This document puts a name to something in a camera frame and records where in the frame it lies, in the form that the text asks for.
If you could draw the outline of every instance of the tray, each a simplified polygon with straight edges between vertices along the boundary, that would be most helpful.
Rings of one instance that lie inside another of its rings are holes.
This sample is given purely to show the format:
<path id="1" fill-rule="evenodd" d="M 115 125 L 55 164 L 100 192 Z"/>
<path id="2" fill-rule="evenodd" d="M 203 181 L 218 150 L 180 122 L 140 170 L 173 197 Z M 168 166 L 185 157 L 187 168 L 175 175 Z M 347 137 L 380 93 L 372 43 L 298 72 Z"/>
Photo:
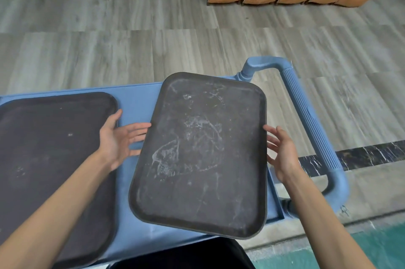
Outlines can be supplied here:
<path id="1" fill-rule="evenodd" d="M 98 147 L 117 110 L 103 92 L 17 99 L 0 106 L 0 244 Z M 95 261 L 115 234 L 115 179 L 102 183 L 54 268 Z"/>
<path id="2" fill-rule="evenodd" d="M 142 221 L 245 239 L 267 216 L 266 97 L 176 73 L 162 84 L 129 191 Z"/>

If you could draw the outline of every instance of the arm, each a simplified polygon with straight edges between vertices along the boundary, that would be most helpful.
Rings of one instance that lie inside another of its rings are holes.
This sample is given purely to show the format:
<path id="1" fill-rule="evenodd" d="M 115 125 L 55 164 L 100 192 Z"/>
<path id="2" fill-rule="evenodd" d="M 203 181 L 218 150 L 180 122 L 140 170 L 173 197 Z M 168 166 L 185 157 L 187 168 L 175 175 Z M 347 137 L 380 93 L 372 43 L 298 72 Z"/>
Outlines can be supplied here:
<path id="1" fill-rule="evenodd" d="M 2 268 L 50 268 L 103 180 L 125 158 L 139 155 L 128 146 L 144 140 L 150 123 L 115 128 L 121 114 L 111 115 L 100 129 L 99 149 L 0 246 Z"/>
<path id="2" fill-rule="evenodd" d="M 297 209 L 312 251 L 321 269 L 375 269 L 356 241 L 340 223 L 325 198 L 301 168 L 295 145 L 279 126 L 264 126 L 267 147 L 277 153 L 267 155 L 277 178 L 286 187 Z"/>

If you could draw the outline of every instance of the person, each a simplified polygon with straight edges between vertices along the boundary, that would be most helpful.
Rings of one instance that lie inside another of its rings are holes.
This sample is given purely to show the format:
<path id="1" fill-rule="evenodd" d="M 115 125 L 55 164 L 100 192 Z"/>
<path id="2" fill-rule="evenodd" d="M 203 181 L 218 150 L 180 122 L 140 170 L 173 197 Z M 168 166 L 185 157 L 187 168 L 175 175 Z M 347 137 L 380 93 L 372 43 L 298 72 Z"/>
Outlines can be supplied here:
<path id="1" fill-rule="evenodd" d="M 76 221 L 97 188 L 112 170 L 140 150 L 131 143 L 145 138 L 150 123 L 115 128 L 122 110 L 111 115 L 100 130 L 100 147 L 71 177 L 0 246 L 3 269 L 52 267 Z M 286 131 L 264 125 L 267 147 L 277 155 L 274 166 L 294 202 L 305 233 L 321 269 L 375 268 L 353 240 L 321 192 L 301 168 L 294 142 Z M 242 247 L 233 239 L 215 238 L 115 263 L 112 268 L 254 268 Z"/>

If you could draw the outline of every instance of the person's right arm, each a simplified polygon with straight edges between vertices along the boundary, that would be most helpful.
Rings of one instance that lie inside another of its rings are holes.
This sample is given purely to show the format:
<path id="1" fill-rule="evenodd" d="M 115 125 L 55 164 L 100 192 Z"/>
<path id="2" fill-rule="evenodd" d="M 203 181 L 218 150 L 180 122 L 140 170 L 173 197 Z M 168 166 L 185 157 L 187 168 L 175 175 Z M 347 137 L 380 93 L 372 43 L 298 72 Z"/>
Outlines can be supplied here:
<path id="1" fill-rule="evenodd" d="M 267 160 L 294 202 L 319 267 L 375 269 L 301 168 L 295 145 L 286 131 L 269 125 L 264 129 L 275 136 L 267 135 L 267 147 L 277 153 L 276 159 L 267 155 Z"/>

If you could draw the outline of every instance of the forearm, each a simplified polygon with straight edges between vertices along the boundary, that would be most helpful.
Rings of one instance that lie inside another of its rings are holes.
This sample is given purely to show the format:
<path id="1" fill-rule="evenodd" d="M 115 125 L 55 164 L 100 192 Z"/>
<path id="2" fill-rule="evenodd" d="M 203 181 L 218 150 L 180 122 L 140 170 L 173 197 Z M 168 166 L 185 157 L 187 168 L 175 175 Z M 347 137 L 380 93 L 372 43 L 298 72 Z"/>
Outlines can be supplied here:
<path id="1" fill-rule="evenodd" d="M 321 269 L 374 268 L 301 167 L 285 186 Z"/>
<path id="2" fill-rule="evenodd" d="M 109 169 L 96 153 L 35 211 L 0 247 L 6 269 L 52 266 L 68 236 Z"/>

